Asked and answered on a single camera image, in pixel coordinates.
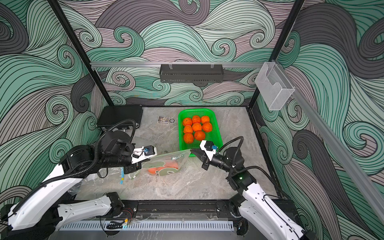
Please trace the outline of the blue-zip clear bag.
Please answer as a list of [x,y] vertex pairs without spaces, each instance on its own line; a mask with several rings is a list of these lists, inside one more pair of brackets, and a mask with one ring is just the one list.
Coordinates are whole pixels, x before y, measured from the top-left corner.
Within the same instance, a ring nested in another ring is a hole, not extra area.
[[122,185],[128,180],[134,180],[136,178],[136,173],[125,174],[123,167],[117,168],[103,168],[98,171],[96,174],[90,174],[85,179],[81,180],[79,183],[71,187],[67,193],[71,196],[78,194],[83,188],[89,186],[99,187],[107,182],[112,181],[113,183],[119,183]]

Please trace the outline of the orange taken out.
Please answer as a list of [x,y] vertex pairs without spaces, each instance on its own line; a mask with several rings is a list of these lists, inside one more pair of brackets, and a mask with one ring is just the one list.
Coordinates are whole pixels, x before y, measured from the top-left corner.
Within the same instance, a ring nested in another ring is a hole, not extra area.
[[204,123],[209,123],[210,122],[210,117],[208,116],[202,116],[201,117],[201,123],[204,124]]
[[191,125],[184,126],[183,133],[184,134],[192,134],[194,132]]
[[191,118],[185,118],[183,119],[183,126],[192,126],[193,125],[193,120]]
[[205,122],[202,125],[202,130],[206,133],[209,133],[213,130],[213,125],[210,122]]
[[197,141],[202,141],[206,138],[206,134],[203,131],[196,131],[194,134],[194,138]]
[[193,124],[195,123],[201,123],[201,117],[199,116],[193,116],[192,117]]
[[193,123],[192,129],[193,129],[194,132],[202,131],[201,123]]
[[195,140],[194,135],[192,133],[184,134],[183,139],[186,144],[192,144]]

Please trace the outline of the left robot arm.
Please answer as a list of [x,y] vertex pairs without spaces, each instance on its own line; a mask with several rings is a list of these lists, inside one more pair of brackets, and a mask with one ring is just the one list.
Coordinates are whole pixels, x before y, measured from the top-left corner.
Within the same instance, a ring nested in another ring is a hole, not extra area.
[[157,156],[157,148],[152,145],[135,147],[135,131],[134,120],[123,120],[105,130],[95,144],[70,149],[41,184],[19,203],[1,209],[1,220],[6,221],[1,239],[45,240],[73,222],[119,217],[124,204],[116,192],[74,204],[62,204],[60,199],[88,176],[98,175],[101,169],[123,168],[125,174],[134,173],[142,168],[143,162]]

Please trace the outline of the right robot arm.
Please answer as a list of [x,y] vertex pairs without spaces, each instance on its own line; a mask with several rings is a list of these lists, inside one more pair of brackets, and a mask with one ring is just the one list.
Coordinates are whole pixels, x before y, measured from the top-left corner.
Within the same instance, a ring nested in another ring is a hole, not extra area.
[[273,201],[273,196],[262,189],[249,172],[253,167],[244,166],[243,142],[244,137],[240,136],[219,148],[212,141],[203,140],[191,153],[199,158],[204,170],[213,166],[228,173],[227,182],[238,192],[238,197],[232,199],[233,215],[247,220],[268,240],[316,240],[314,232],[295,223]]

